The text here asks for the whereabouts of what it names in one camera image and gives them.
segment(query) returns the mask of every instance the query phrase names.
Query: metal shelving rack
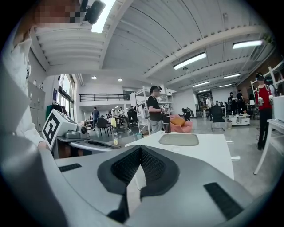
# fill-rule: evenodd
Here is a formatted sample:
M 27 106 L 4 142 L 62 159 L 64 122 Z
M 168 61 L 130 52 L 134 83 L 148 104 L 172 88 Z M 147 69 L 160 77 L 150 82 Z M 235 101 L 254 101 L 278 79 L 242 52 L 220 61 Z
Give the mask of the metal shelving rack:
M 283 82 L 284 82 L 284 78 L 281 79 L 281 80 L 279 80 L 279 81 L 275 81 L 275 76 L 274 76 L 274 74 L 275 74 L 276 72 L 280 71 L 280 70 L 283 69 L 283 68 L 284 68 L 284 60 L 281 61 L 278 65 L 276 65 L 274 68 L 271 68 L 271 67 L 269 66 L 269 67 L 268 67 L 269 71 L 268 71 L 266 74 L 263 75 L 264 77 L 267 77 L 267 76 L 271 75 L 272 81 L 273 81 L 273 85 L 274 85 L 275 89 L 278 88 L 278 85 L 279 85 L 280 83 L 283 83 Z M 256 92 L 256 91 L 253 89 L 253 84 L 256 83 L 256 82 L 257 82 L 257 80 L 255 80 L 255 81 L 253 81 L 253 82 L 250 81 L 250 83 L 251 83 L 251 85 L 252 85 L 252 92 L 253 92 L 254 98 L 255 98 L 255 92 Z
M 140 97 L 143 96 L 144 100 L 143 101 L 138 100 L 137 96 L 140 96 Z M 140 122 L 139 117 L 141 117 L 141 114 L 139 114 L 139 112 L 138 112 L 138 107 L 142 106 L 142 104 L 145 104 L 147 102 L 147 97 L 149 97 L 149 96 L 150 96 L 150 91 L 146 90 L 144 86 L 140 91 L 135 92 L 135 104 L 136 104 L 136 112 L 137 112 L 137 121 L 138 121 L 139 132 L 142 132 L 143 129 L 146 126 L 148 126 L 149 135 L 151 135 L 149 120 L 147 119 L 146 123 Z M 173 110 L 170 109 L 170 104 L 172 104 L 173 101 L 174 101 L 173 94 L 172 93 L 168 93 L 168 94 L 167 93 L 160 93 L 160 97 L 166 97 L 165 101 L 163 101 L 163 100 L 159 101 L 158 98 L 157 98 L 157 101 L 158 101 L 159 105 L 168 105 L 169 110 L 167 111 L 167 113 L 170 115 L 170 112 L 173 111 Z

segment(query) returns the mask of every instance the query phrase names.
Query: recessed ceiling light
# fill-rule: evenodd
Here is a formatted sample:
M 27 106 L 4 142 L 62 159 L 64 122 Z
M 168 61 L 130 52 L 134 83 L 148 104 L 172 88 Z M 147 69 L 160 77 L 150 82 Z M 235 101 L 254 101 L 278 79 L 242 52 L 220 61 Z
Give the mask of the recessed ceiling light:
M 219 87 L 226 87 L 226 86 L 231 86 L 232 84 L 226 84 L 226 85 L 222 85 L 222 86 L 219 86 Z
M 227 79 L 227 78 L 231 78 L 231 77 L 236 77 L 236 76 L 240 76 L 241 74 L 238 73 L 238 74 L 234 74 L 234 75 L 230 75 L 230 76 L 224 76 L 224 79 Z
M 207 89 L 207 90 L 201 90 L 199 91 L 198 93 L 201 93 L 201 92 L 205 92 L 205 91 L 209 91 L 210 89 Z
M 111 8 L 113 7 L 115 0 L 101 0 L 103 3 L 106 4 L 105 8 L 103 9 L 101 15 L 99 16 L 97 22 L 92 26 L 92 32 L 102 33 L 103 27 L 105 26 L 107 17 L 110 13 Z
M 207 81 L 207 82 L 204 82 L 204 83 L 200 83 L 200 84 L 196 84 L 196 85 L 193 85 L 192 87 L 197 87 L 197 86 L 200 86 L 200 85 L 203 85 L 203 84 L 207 84 L 207 83 L 210 83 L 210 81 Z
M 254 40 L 247 42 L 233 43 L 233 49 L 243 48 L 243 47 L 254 47 L 262 44 L 262 40 Z
M 192 62 L 198 61 L 198 60 L 203 59 L 203 58 L 206 58 L 206 53 L 205 52 L 201 53 L 199 55 L 196 55 L 196 56 L 194 56 L 192 58 L 189 58 L 189 59 L 187 59 L 187 60 L 185 60 L 185 61 L 175 65 L 174 69 L 182 68 L 183 66 L 186 66 L 186 65 L 188 65 L 188 64 L 190 64 Z

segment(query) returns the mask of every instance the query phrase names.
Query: concrete floor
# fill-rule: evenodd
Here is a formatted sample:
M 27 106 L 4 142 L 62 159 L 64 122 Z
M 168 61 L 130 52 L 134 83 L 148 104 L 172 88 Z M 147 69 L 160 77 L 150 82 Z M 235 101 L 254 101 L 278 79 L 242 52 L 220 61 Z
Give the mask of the concrete floor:
M 206 118 L 193 118 L 191 121 L 193 122 L 192 133 L 224 134 L 227 141 L 233 142 L 228 144 L 231 157 L 240 157 L 239 160 L 232 160 L 235 181 L 243 185 L 252 196 L 257 198 L 274 188 L 284 169 L 284 157 L 272 146 L 269 146 L 268 154 L 258 174 L 253 174 L 262 154 L 262 151 L 257 149 L 259 121 L 251 120 L 251 126 L 233 126 L 231 129 L 225 129 L 224 132 L 221 129 L 215 129 L 212 132 L 211 121 Z M 135 140 L 133 134 L 138 132 L 138 128 L 132 127 L 131 130 L 133 133 L 127 131 L 118 135 L 119 145 L 124 146 Z M 92 139 L 113 144 L 114 135 L 108 137 L 103 133 L 101 137 L 99 130 L 89 131 L 89 133 Z M 127 190 L 128 196 L 132 198 L 129 204 L 131 212 L 139 205 L 139 190 L 135 179 L 131 181 Z

